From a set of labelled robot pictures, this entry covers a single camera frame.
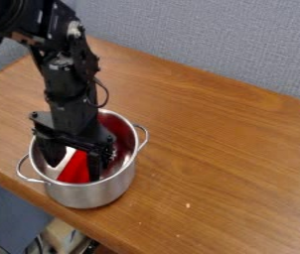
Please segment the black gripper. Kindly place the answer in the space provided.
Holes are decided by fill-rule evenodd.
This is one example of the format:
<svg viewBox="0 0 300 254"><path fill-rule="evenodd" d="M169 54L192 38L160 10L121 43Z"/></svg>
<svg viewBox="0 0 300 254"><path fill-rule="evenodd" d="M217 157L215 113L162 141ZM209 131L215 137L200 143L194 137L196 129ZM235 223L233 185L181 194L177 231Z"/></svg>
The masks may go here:
<svg viewBox="0 0 300 254"><path fill-rule="evenodd" d="M55 167L67 154L67 147L87 153L89 179L95 182L107 169L115 135L98 120L95 95L85 95L66 101L50 100L50 111L34 111L36 144L47 163Z"/></svg>

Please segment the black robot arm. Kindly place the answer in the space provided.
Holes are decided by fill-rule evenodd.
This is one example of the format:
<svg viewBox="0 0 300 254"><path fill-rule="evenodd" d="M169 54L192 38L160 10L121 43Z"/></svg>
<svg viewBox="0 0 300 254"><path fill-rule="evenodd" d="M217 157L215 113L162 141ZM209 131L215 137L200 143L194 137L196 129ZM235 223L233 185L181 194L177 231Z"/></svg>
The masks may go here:
<svg viewBox="0 0 300 254"><path fill-rule="evenodd" d="M98 121L106 105L97 98L99 57L75 10L62 0L0 0L0 44L6 39L27 47L44 78L50 109L32 112L30 119L46 161L57 166L69 147L83 151L89 178L97 181L115 137Z"/></svg>

